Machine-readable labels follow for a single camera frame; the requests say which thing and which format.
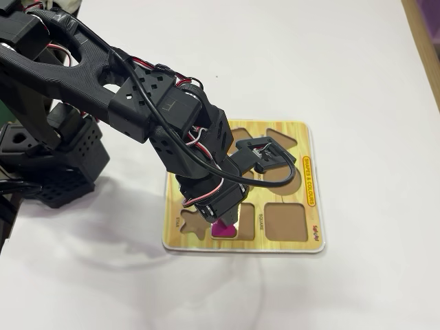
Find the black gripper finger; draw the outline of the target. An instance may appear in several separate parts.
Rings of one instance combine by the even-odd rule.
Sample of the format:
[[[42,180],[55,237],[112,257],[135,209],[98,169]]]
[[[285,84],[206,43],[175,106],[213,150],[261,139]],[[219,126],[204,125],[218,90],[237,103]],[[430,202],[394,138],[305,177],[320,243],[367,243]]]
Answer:
[[[233,206],[225,212],[220,218],[225,226],[233,226],[239,220],[239,207]]]

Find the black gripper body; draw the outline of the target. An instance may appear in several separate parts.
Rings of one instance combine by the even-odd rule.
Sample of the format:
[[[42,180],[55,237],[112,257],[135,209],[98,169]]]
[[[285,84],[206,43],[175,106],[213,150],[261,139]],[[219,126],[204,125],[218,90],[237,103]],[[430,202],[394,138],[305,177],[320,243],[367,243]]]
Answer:
[[[248,196],[248,186],[226,180],[207,172],[207,175],[193,179],[181,175],[175,176],[179,191],[184,196],[182,206],[194,206],[208,222],[215,223],[231,209],[238,206]]]

